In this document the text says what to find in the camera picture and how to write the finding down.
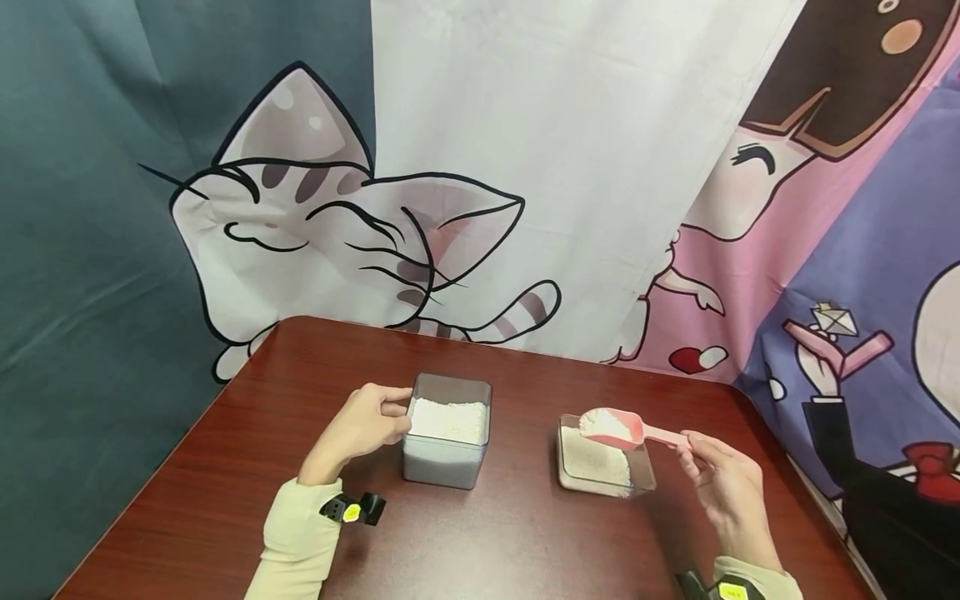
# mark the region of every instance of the white fabric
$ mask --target white fabric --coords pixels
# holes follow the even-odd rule
[[[803,3],[372,0],[376,174],[526,199],[451,310],[553,279],[556,317],[507,346],[615,356]]]

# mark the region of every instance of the scoop handle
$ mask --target scoop handle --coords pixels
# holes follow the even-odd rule
[[[647,424],[643,425],[643,437],[653,440],[654,442],[667,444],[671,447],[690,447],[690,440],[688,440],[686,436],[682,436],[679,433],[674,433],[672,431],[667,431],[666,429],[660,429],[659,427],[651,427]]]

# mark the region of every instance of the square plastic container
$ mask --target square plastic container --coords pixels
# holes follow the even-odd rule
[[[560,417],[560,426],[557,428],[557,468],[560,475],[560,485],[564,488],[576,492],[599,493],[619,498],[637,497],[657,488],[657,480],[654,478],[653,467],[650,465],[650,456],[647,454],[647,447],[644,444],[630,451],[616,450],[627,457],[627,465],[630,467],[629,486],[604,481],[600,478],[571,475],[566,468],[565,457],[567,454],[564,454],[564,427],[578,429],[580,427],[580,417],[563,415]],[[589,443],[601,445],[598,442],[590,441]]]
[[[486,381],[422,372],[417,375],[410,408],[407,409],[411,420],[417,419],[417,398],[439,404],[482,402],[486,405],[483,443],[480,445],[412,434],[403,436],[404,479],[434,486],[472,490],[476,486],[480,466],[490,441],[491,385]]]

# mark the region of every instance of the wrist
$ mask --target wrist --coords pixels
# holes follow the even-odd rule
[[[766,519],[751,524],[724,525],[717,528],[717,535],[724,556],[778,573],[783,572]]]
[[[321,437],[303,461],[300,473],[297,476],[297,483],[302,486],[328,486],[333,484],[340,477],[340,471],[348,462],[349,456],[339,451],[335,446],[325,444],[323,437]]]

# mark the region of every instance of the pink plastic spoon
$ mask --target pink plastic spoon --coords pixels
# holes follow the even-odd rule
[[[610,423],[610,417],[618,421],[623,427],[603,428],[602,423]],[[622,434],[618,435],[616,431],[616,429],[622,431],[624,427],[629,432],[627,437],[623,437]],[[672,448],[677,446],[690,447],[690,441],[686,436],[648,425],[643,422],[643,419],[637,413],[619,411],[615,408],[594,408],[586,411],[580,417],[580,434],[588,440],[628,451],[643,444],[644,440],[653,440]]]

